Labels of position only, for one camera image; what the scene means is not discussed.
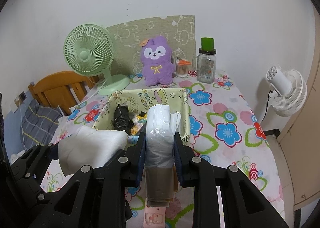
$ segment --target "fan stand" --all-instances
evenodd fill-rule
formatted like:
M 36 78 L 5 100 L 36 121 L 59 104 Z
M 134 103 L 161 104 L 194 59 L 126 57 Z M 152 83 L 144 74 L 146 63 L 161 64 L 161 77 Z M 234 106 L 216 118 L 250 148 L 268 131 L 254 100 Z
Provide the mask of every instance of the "fan stand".
M 124 90 L 130 83 L 130 79 L 125 75 L 111 76 L 110 70 L 107 68 L 103 71 L 105 82 L 98 91 L 99 95 L 107 96 L 112 95 L 114 92 Z

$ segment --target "green cap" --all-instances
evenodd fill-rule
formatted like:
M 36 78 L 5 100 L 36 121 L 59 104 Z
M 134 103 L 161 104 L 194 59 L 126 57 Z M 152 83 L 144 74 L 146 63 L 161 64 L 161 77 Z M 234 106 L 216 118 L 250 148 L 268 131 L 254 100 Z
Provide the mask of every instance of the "green cap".
M 214 39 L 203 37 L 201 38 L 201 49 L 203 51 L 212 51 L 214 50 Z

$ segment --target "floral tablecloth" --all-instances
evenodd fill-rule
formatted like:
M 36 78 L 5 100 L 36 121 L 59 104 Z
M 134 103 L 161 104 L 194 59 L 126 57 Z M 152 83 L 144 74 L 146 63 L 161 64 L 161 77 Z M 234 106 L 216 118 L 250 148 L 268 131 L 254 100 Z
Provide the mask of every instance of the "floral tablecloth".
M 145 88 L 141 75 L 129 78 L 131 83 L 126 89 Z M 157 87 L 188 90 L 191 137 L 187 145 L 212 165 L 224 168 L 237 165 L 284 218 L 282 188 L 273 154 L 257 118 L 228 75 L 217 71 L 213 84 L 203 84 L 196 80 L 196 73 L 190 71 L 186 78 L 175 77 L 172 84 Z M 82 124 L 92 126 L 107 101 L 108 97 L 95 95 L 80 104 L 72 115 L 60 120 L 52 142 L 71 135 Z M 41 186 L 44 191 L 57 191 L 70 177 L 64 177 L 59 162 L 52 161 Z M 218 196 L 221 227 L 224 227 L 220 193 Z M 127 227 L 142 227 L 146 198 L 144 179 L 138 188 L 126 188 L 125 197 L 133 213 Z M 193 188 L 179 187 L 176 198 L 166 209 L 165 227 L 192 227 L 192 219 Z

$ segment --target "green fan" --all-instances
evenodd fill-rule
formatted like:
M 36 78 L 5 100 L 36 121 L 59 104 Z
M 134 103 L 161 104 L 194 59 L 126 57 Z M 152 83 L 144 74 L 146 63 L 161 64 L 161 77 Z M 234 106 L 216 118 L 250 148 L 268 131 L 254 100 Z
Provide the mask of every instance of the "green fan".
M 73 29 L 67 36 L 63 54 L 70 68 L 83 76 L 96 76 L 101 73 L 105 81 L 99 86 L 99 95 L 111 95 L 129 85 L 125 75 L 110 74 L 114 49 L 109 32 L 94 24 L 84 24 Z

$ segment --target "fan base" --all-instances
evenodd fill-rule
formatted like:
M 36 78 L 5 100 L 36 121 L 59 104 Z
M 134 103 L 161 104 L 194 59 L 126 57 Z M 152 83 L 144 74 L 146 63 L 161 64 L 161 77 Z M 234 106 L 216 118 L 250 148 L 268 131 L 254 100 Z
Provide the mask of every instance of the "fan base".
M 116 91 L 124 90 L 130 83 L 130 79 L 125 75 L 113 75 L 111 77 L 111 84 L 101 88 L 99 95 L 112 95 Z

